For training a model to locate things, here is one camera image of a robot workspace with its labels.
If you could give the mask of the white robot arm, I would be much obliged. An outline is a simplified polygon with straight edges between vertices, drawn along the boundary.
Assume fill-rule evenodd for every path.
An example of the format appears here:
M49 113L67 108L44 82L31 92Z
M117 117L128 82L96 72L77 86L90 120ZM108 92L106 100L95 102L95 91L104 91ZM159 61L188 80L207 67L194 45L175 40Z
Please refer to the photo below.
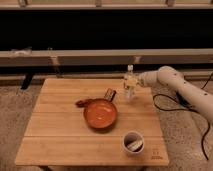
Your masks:
M161 84L175 90L213 125L213 95L186 81L174 68L163 66L158 70L142 72L136 80L144 87Z

